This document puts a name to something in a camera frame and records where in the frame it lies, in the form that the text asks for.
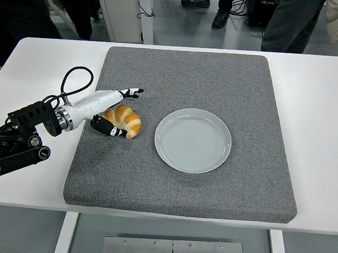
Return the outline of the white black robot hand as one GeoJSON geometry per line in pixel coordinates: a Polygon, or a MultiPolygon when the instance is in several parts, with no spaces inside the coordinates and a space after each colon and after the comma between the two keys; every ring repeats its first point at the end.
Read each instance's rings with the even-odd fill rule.
{"type": "Polygon", "coordinates": [[[71,131],[89,120],[93,129],[108,136],[135,137],[141,129],[141,119],[128,105],[119,102],[126,97],[138,98],[143,89],[98,90],[73,105],[56,109],[60,126],[71,131]]]}

